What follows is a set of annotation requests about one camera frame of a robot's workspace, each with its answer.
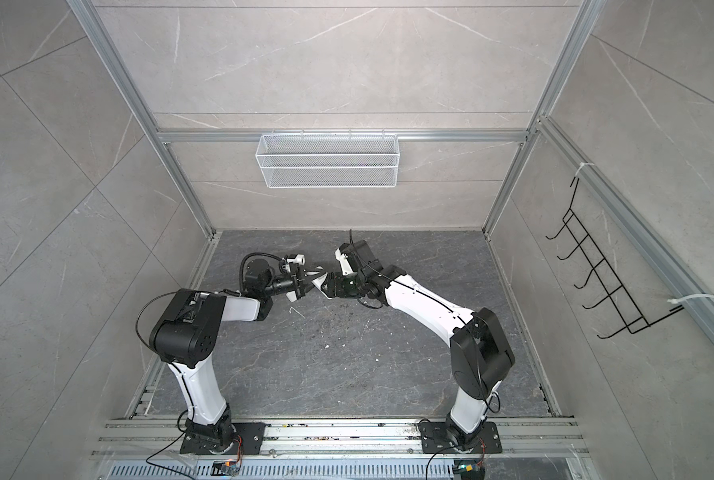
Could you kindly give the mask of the white remote control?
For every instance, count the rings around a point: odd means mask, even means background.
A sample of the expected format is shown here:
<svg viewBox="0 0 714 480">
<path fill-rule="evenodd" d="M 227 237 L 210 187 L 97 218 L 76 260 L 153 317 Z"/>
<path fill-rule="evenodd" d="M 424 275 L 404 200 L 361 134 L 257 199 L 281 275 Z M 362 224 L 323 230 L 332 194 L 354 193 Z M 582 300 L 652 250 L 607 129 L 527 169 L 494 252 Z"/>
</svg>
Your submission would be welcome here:
<svg viewBox="0 0 714 480">
<path fill-rule="evenodd" d="M 328 273 L 326 271 L 314 271 L 307 273 L 307 279 L 310 283 L 322 294 L 325 294 L 322 287 L 327 280 Z"/>
</svg>

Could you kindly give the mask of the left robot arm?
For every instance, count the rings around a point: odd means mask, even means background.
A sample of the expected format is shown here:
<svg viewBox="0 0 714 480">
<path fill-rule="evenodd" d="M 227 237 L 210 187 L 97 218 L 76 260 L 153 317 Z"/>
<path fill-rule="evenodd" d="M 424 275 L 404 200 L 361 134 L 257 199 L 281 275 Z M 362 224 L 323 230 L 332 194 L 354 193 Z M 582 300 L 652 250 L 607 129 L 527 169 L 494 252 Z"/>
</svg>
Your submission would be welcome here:
<svg viewBox="0 0 714 480">
<path fill-rule="evenodd" d="M 241 262 L 237 291 L 181 288 L 152 328 L 148 348 L 168 364 L 187 404 L 185 438 L 214 451 L 237 436 L 230 407 L 217 384 L 212 354 L 223 324 L 263 321 L 273 297 L 295 301 L 309 287 L 302 254 L 278 257 L 252 252 Z"/>
</svg>

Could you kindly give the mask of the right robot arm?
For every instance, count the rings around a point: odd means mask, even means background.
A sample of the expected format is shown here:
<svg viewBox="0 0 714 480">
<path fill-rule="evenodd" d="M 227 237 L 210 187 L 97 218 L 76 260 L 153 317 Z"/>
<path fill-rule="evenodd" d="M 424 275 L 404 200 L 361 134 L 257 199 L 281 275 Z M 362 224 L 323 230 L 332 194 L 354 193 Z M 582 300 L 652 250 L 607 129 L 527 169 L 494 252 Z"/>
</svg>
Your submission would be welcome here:
<svg viewBox="0 0 714 480">
<path fill-rule="evenodd" d="M 475 311 L 457 305 L 422 286 L 404 269 L 383 265 L 364 240 L 342 244 L 335 257 L 340 269 L 314 280 L 323 295 L 376 300 L 409 315 L 449 347 L 458 391 L 446 417 L 445 435 L 452 447 L 470 449 L 515 364 L 498 316 L 485 307 Z"/>
</svg>

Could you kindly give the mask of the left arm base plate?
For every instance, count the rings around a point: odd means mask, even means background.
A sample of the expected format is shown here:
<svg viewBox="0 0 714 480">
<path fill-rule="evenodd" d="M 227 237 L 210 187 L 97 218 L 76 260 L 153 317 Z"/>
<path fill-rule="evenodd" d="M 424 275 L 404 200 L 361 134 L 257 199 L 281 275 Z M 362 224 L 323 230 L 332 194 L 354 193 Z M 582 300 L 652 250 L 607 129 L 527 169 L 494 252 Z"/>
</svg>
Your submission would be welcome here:
<svg viewBox="0 0 714 480">
<path fill-rule="evenodd" d="M 201 425 L 188 420 L 180 454 L 258 455 L 266 430 L 262 422 Z"/>
</svg>

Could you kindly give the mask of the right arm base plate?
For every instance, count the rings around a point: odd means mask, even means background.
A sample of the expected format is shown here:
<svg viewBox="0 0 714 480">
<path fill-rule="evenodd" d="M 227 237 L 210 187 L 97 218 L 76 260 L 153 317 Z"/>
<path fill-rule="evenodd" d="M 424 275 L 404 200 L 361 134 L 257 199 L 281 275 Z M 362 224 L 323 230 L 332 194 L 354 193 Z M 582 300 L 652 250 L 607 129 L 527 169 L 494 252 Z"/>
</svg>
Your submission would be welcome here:
<svg viewBox="0 0 714 480">
<path fill-rule="evenodd" d="M 503 452 L 500 434 L 493 422 L 481 423 L 473 433 L 464 433 L 448 421 L 422 419 L 416 426 L 425 454 L 500 454 Z"/>
</svg>

